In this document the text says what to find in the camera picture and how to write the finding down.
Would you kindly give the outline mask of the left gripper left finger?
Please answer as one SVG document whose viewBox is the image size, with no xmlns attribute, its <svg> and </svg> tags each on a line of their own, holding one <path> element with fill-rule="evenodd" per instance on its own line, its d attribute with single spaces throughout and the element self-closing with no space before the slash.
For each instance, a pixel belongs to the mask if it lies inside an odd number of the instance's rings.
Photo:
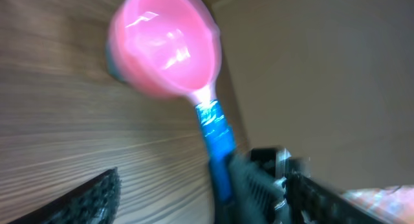
<svg viewBox="0 0 414 224">
<path fill-rule="evenodd" d="M 10 224 L 113 224 L 120 187 L 118 170 L 111 168 Z"/>
</svg>

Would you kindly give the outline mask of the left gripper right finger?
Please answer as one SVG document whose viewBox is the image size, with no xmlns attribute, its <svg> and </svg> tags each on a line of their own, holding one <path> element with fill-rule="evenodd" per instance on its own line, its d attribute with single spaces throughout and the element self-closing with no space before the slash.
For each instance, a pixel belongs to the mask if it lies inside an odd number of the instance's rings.
<svg viewBox="0 0 414 224">
<path fill-rule="evenodd" d="M 284 188 L 293 224 L 386 224 L 302 174 L 288 175 Z"/>
</svg>

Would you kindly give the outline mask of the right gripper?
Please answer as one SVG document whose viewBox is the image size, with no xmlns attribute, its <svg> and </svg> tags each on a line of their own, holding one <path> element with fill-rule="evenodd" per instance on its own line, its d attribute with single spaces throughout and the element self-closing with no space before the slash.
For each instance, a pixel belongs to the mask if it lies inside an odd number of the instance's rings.
<svg viewBox="0 0 414 224">
<path fill-rule="evenodd" d="M 284 182 L 288 175 L 303 171 L 301 159 L 293 158 L 285 148 L 254 148 L 248 157 L 250 161 L 234 154 L 228 163 L 232 222 L 289 224 Z"/>
</svg>

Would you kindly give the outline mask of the pink scoop blue handle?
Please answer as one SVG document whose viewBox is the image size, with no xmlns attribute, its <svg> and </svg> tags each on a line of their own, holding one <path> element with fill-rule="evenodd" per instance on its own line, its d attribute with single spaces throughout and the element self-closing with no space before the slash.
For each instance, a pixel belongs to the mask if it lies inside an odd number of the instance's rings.
<svg viewBox="0 0 414 224">
<path fill-rule="evenodd" d="M 215 92 L 219 28 L 202 0 L 125 0 L 109 27 L 111 72 L 150 96 L 182 96 L 195 108 L 209 156 L 216 223 L 233 221 L 226 159 L 234 134 Z"/>
</svg>

